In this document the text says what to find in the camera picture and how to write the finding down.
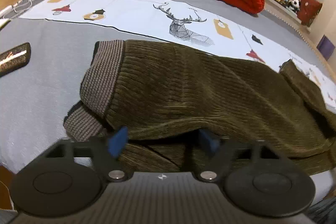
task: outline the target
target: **silver screw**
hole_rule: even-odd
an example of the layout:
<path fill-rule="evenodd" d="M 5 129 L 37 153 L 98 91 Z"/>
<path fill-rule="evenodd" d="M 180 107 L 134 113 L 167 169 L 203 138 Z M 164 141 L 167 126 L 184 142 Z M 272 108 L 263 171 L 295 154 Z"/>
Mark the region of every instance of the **silver screw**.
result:
<path fill-rule="evenodd" d="M 121 170 L 113 170 L 109 172 L 109 177 L 111 179 L 122 179 L 125 176 L 125 173 Z"/>
<path fill-rule="evenodd" d="M 201 178 L 206 180 L 213 180 L 217 177 L 217 174 L 212 171 L 204 171 L 201 173 Z"/>

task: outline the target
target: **panda plush toy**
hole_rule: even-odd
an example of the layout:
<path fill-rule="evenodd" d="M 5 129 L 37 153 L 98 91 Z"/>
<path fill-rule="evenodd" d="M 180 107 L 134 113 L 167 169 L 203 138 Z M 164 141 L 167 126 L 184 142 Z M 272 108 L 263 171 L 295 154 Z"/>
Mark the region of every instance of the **panda plush toy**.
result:
<path fill-rule="evenodd" d="M 289 0 L 288 8 L 296 14 L 298 11 L 300 11 L 299 0 Z"/>

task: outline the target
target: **phone case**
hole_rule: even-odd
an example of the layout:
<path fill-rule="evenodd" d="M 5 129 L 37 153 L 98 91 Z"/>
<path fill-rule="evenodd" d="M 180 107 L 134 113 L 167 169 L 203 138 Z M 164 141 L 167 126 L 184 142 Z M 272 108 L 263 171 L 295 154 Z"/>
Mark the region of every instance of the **phone case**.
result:
<path fill-rule="evenodd" d="M 0 54 L 0 77 L 26 66 L 29 63 L 31 47 L 29 42 Z"/>

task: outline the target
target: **gray bed sheet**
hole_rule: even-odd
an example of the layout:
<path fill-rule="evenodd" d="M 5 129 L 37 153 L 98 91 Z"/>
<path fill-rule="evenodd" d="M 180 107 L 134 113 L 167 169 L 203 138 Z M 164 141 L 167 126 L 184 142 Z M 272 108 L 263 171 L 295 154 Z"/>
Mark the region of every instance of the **gray bed sheet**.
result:
<path fill-rule="evenodd" d="M 252 16 L 219 0 L 175 1 L 250 28 L 284 45 L 329 76 L 300 35 L 266 11 Z M 21 18 L 0 30 L 0 52 L 24 42 L 31 44 L 30 63 L 0 79 L 2 165 L 16 173 L 53 142 L 66 137 L 63 118 L 79 100 L 79 86 L 90 66 L 94 44 L 111 39 L 156 40 L 112 27 Z"/>

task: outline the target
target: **deer print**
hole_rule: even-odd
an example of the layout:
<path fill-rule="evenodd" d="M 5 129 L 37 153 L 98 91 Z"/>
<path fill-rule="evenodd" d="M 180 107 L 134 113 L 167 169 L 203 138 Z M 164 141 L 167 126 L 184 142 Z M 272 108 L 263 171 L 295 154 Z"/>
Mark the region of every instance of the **deer print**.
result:
<path fill-rule="evenodd" d="M 210 46 L 210 45 L 215 44 L 209 37 L 206 37 L 205 35 L 201 35 L 191 30 L 188 30 L 185 27 L 185 24 L 190 24 L 192 22 L 205 22 L 207 19 L 202 20 L 202 18 L 200 18 L 199 15 L 196 13 L 197 11 L 192 8 L 189 8 L 189 9 L 195 12 L 195 14 L 198 17 L 197 19 L 193 19 L 191 15 L 189 15 L 189 18 L 178 19 L 174 17 L 174 15 L 170 12 L 170 8 L 168 8 L 167 10 L 164 10 L 162 8 L 163 6 L 166 6 L 168 4 L 169 3 L 164 3 L 162 5 L 159 5 L 158 7 L 155 7 L 153 4 L 153 7 L 155 9 L 158 9 L 164 12 L 166 16 L 173 21 L 169 27 L 169 33 L 171 35 L 179 39 L 182 39 L 184 41 L 190 41 L 191 43 L 195 43 L 195 44 L 202 45 L 202 46 Z"/>

